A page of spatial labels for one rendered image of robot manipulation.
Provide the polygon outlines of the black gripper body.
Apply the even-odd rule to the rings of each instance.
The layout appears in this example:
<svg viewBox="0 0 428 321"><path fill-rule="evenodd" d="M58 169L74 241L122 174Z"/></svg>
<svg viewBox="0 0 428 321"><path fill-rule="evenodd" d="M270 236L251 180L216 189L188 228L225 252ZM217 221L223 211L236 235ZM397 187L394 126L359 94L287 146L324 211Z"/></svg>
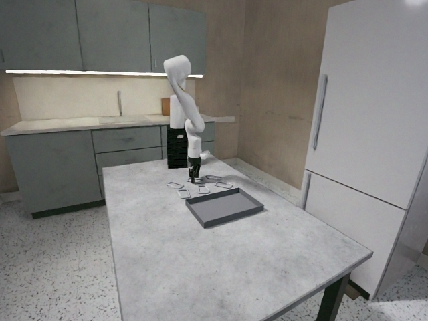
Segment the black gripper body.
<svg viewBox="0 0 428 321"><path fill-rule="evenodd" d="M201 157L199 157L199 158L188 157L188 161L191 163L191 167L193 166L194 171L195 171L196 165L201 162Z"/></svg>

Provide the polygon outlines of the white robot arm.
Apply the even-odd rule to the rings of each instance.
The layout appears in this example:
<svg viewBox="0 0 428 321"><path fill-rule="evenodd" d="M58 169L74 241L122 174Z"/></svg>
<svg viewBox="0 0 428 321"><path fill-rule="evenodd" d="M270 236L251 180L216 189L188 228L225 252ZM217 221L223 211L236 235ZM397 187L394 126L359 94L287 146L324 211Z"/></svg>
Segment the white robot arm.
<svg viewBox="0 0 428 321"><path fill-rule="evenodd" d="M204 131L205 123L197 112L194 99L185 92L185 79L191 74L190 62L186 56L177 56L164 61L164 68L168 86L176 94L170 97L170 128L184 128L184 119L188 118L185 122L188 157L206 159L210 152L201 152L201 137L195 134Z"/></svg>

